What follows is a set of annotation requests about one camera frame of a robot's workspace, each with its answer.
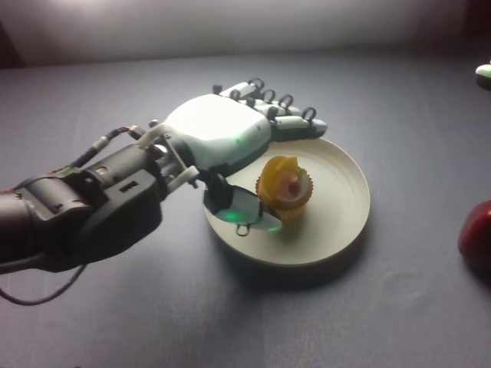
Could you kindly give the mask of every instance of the gray wall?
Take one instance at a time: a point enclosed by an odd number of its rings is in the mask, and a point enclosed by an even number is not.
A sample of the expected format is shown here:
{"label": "gray wall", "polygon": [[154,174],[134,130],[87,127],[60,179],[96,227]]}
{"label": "gray wall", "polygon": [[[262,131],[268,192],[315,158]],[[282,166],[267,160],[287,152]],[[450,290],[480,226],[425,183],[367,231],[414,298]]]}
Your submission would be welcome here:
{"label": "gray wall", "polygon": [[456,37],[466,0],[1,0],[27,65]]}

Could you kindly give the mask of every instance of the table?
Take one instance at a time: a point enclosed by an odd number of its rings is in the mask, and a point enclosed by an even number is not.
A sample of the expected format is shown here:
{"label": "table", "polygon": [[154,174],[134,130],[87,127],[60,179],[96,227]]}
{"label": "table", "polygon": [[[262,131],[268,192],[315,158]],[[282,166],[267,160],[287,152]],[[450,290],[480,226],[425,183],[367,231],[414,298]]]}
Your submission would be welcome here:
{"label": "table", "polygon": [[[456,249],[468,211],[491,197],[482,63],[350,50],[0,71],[0,188],[63,166],[114,127],[257,76],[318,110],[372,195],[349,257],[304,281],[242,264],[209,230],[203,189],[183,187],[154,233],[59,299],[0,301],[0,366],[487,368],[491,287]],[[25,271],[0,286],[40,297],[69,275]]]}

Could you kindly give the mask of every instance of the robotic hand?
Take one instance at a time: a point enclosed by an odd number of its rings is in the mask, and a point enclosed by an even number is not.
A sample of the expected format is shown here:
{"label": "robotic hand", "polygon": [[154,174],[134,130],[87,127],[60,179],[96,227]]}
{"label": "robotic hand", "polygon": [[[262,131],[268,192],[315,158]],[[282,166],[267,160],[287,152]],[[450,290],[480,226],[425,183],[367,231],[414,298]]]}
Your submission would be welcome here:
{"label": "robotic hand", "polygon": [[[238,235],[281,226],[254,193],[225,178],[258,159],[270,142],[319,138],[327,125],[315,119],[315,109],[302,112],[291,95],[275,100],[263,87],[257,78],[228,90],[213,86],[212,94],[185,102],[163,123],[154,120],[148,132],[113,130],[71,165],[1,192],[0,274],[81,266],[68,288],[86,264],[150,234],[162,221],[160,202],[186,182],[197,188],[196,180],[206,184],[207,209],[236,224]],[[135,144],[82,169],[126,132]]]}

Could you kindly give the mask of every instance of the white plate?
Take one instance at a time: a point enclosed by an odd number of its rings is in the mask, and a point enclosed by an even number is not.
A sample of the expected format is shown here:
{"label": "white plate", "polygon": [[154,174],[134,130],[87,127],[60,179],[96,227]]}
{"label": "white plate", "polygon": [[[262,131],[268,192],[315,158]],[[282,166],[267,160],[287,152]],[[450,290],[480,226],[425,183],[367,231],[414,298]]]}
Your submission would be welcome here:
{"label": "white plate", "polygon": [[231,248],[253,260],[281,266],[309,265],[348,247],[363,229],[370,211],[370,192],[357,163],[327,140],[273,143],[251,165],[227,180],[254,192],[262,168],[274,156],[297,156],[307,170],[314,192],[305,214],[279,232],[251,230],[241,238],[236,227],[206,211],[216,234]]}

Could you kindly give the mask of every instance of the black cable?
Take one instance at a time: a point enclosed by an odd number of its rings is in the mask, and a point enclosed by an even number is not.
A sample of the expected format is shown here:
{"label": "black cable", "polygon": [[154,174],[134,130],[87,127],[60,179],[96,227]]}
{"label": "black cable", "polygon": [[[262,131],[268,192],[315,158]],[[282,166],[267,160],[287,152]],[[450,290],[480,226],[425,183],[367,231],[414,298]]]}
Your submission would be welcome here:
{"label": "black cable", "polygon": [[[116,138],[122,133],[126,133],[129,129],[126,127],[121,127],[117,128],[115,130],[111,130],[108,134],[105,136],[101,137],[101,140],[107,140],[109,143],[113,138]],[[88,163],[91,159],[93,159],[101,150],[102,148],[98,149],[97,148],[97,143],[99,143],[101,140],[98,140],[91,148],[89,148],[83,155],[78,157],[75,161],[73,161],[69,166],[70,167],[82,167],[86,163]]]}
{"label": "black cable", "polygon": [[71,285],[73,285],[76,280],[78,280],[78,278],[80,277],[80,275],[82,274],[82,272],[85,270],[86,267],[87,267],[87,265],[85,265],[85,264],[83,264],[82,266],[80,266],[77,269],[77,271],[74,273],[74,275],[71,277],[71,279],[65,285],[63,285],[61,288],[59,288],[53,294],[48,295],[47,297],[42,297],[41,299],[37,299],[37,300],[34,300],[34,301],[23,301],[21,299],[17,299],[16,297],[12,297],[11,295],[5,293],[1,288],[0,288],[0,297],[3,297],[4,299],[6,299],[7,301],[10,301],[13,304],[22,305],[22,306],[25,306],[25,307],[31,307],[33,305],[39,305],[39,304],[43,304],[43,303],[48,303],[49,301],[52,301],[56,297],[59,297],[66,290],[68,290],[68,288]]}

